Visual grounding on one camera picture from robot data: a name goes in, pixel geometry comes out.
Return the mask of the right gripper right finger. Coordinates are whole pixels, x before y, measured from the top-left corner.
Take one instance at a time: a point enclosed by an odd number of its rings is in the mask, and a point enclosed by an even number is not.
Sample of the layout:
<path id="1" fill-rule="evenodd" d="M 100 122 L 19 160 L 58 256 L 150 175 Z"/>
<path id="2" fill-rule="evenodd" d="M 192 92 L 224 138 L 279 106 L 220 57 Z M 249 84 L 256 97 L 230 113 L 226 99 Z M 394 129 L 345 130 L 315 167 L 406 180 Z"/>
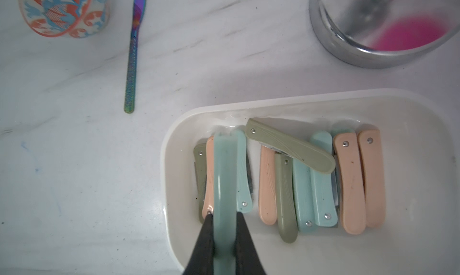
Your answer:
<path id="1" fill-rule="evenodd" d="M 266 275 L 241 212 L 237 212 L 235 256 L 236 275 Z"/>

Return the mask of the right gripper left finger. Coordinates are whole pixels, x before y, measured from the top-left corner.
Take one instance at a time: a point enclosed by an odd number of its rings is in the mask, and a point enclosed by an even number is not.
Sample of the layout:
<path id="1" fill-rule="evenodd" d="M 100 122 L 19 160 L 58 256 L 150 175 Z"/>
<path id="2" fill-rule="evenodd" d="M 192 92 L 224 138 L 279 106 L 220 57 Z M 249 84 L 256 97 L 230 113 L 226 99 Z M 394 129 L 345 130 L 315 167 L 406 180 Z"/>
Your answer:
<path id="1" fill-rule="evenodd" d="M 214 228 L 213 215 L 208 213 L 195 247 L 184 269 L 183 275 L 213 275 L 214 274 Z"/>

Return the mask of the pink folding fruit knife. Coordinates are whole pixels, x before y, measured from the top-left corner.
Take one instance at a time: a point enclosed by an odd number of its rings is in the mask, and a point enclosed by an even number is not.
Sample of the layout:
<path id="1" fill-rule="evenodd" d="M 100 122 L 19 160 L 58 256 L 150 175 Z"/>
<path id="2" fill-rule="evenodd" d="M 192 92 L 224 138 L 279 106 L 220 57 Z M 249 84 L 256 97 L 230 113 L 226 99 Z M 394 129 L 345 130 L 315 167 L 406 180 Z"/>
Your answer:
<path id="1" fill-rule="evenodd" d="M 202 208 L 202 217 L 214 212 L 214 137 L 206 143 L 206 192 Z"/>

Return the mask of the mint folding fruit knife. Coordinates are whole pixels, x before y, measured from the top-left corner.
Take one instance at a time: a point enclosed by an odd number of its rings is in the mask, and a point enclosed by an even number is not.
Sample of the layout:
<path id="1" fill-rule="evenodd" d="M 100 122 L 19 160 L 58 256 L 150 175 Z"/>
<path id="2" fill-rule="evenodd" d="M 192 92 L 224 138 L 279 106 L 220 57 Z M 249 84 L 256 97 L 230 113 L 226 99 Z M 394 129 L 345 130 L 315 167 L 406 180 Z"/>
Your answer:
<path id="1" fill-rule="evenodd" d="M 237 140 L 214 136 L 214 274 L 236 273 Z"/>

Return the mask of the olive folding fruit knife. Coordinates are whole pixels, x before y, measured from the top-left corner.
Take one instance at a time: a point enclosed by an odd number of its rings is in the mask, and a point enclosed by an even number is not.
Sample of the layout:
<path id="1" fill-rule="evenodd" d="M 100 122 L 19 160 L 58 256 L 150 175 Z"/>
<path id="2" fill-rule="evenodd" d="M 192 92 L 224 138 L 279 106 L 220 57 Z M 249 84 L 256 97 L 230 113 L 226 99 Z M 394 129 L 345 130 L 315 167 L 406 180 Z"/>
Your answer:
<path id="1" fill-rule="evenodd" d="M 331 174 L 335 170 L 336 163 L 332 154 L 253 118 L 248 120 L 244 133 L 248 139 L 297 159 L 319 173 Z"/>

